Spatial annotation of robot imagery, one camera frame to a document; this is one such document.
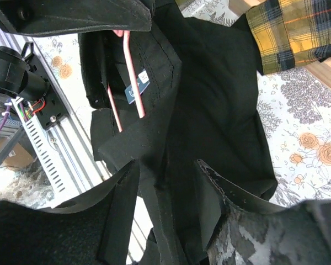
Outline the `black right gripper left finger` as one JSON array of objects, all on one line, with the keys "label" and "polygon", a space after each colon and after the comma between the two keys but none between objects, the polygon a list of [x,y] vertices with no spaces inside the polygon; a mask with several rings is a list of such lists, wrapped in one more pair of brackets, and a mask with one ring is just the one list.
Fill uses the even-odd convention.
[{"label": "black right gripper left finger", "polygon": [[139,164],[56,208],[0,200],[0,264],[125,264]]}]

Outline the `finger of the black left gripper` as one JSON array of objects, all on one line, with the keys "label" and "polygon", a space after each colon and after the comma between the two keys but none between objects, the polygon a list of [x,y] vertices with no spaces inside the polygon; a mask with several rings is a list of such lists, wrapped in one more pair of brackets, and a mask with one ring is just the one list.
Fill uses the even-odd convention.
[{"label": "finger of the black left gripper", "polygon": [[55,36],[103,30],[149,31],[152,1],[0,1],[0,29],[25,36]]}]

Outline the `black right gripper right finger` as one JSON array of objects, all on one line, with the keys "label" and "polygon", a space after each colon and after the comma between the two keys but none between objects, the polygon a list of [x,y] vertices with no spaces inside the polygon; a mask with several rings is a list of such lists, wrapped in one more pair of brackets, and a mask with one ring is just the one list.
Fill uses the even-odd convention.
[{"label": "black right gripper right finger", "polygon": [[331,264],[331,200],[284,208],[196,161],[202,247],[211,264]]}]

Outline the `pink wire hanger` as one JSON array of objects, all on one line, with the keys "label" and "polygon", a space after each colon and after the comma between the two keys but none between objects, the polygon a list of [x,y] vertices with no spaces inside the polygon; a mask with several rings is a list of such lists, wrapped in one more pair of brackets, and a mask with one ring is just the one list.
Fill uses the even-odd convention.
[{"label": "pink wire hanger", "polygon": [[[145,116],[145,110],[144,110],[143,102],[142,102],[142,99],[141,99],[140,91],[139,91],[139,88],[138,88],[137,78],[136,78],[135,69],[134,69],[132,56],[131,56],[131,52],[130,52],[130,46],[129,46],[130,31],[128,31],[128,30],[113,30],[113,33],[116,36],[120,37],[120,38],[123,37],[123,52],[124,52],[126,67],[127,67],[130,82],[131,82],[131,88],[132,88],[133,93],[134,93],[134,99],[135,99],[138,115],[139,115],[140,118],[143,118]],[[112,94],[112,91],[111,91],[111,88],[110,88],[109,84],[107,85],[107,90],[106,91],[107,91],[107,95],[109,97],[109,101],[110,101],[111,108],[112,108],[112,111],[113,111],[113,114],[114,114],[114,117],[115,117],[115,120],[116,120],[118,130],[119,130],[119,132],[122,132],[122,126],[121,126],[119,114],[118,114],[118,111],[116,109],[113,94]]]}]

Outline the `black button shirt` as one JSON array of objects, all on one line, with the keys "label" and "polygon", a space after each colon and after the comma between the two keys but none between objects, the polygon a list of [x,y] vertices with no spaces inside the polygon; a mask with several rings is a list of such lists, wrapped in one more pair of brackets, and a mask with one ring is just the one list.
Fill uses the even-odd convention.
[{"label": "black button shirt", "polygon": [[135,70],[149,79],[143,118],[126,98],[122,39],[96,31],[79,34],[78,42],[94,109],[94,159],[111,173],[131,160],[140,165],[138,194],[153,224],[141,264],[206,264],[196,162],[265,200],[277,187],[257,112],[261,59],[246,18],[226,27],[159,1],[151,31],[130,36]]}]

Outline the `yellow plaid flannel shirt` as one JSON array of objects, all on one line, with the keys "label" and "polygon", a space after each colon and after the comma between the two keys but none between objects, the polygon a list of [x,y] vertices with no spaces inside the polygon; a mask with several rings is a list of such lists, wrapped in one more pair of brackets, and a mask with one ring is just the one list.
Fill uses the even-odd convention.
[{"label": "yellow plaid flannel shirt", "polygon": [[245,17],[263,75],[331,58],[331,1],[269,0]]}]

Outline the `wooden clothes rack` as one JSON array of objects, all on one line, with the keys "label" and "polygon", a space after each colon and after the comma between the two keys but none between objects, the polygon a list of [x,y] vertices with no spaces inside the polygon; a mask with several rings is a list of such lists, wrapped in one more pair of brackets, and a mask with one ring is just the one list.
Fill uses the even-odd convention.
[{"label": "wooden clothes rack", "polygon": [[[241,16],[253,6],[257,6],[264,1],[261,0],[229,0],[229,9],[237,16]],[[307,71],[315,76],[316,79],[331,89],[331,58],[323,62],[314,62],[305,67]]]}]

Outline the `aluminium front frame rail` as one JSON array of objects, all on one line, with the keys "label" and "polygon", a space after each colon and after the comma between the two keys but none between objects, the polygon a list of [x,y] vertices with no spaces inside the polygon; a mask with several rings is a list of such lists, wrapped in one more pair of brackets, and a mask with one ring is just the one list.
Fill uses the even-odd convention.
[{"label": "aluminium front frame rail", "polygon": [[0,46],[21,52],[27,42],[33,43],[35,55],[67,109],[63,118],[44,130],[68,172],[64,179],[69,200],[111,176],[106,165],[93,158],[89,132],[92,108],[86,99],[81,78],[77,35],[31,38],[0,30]]}]

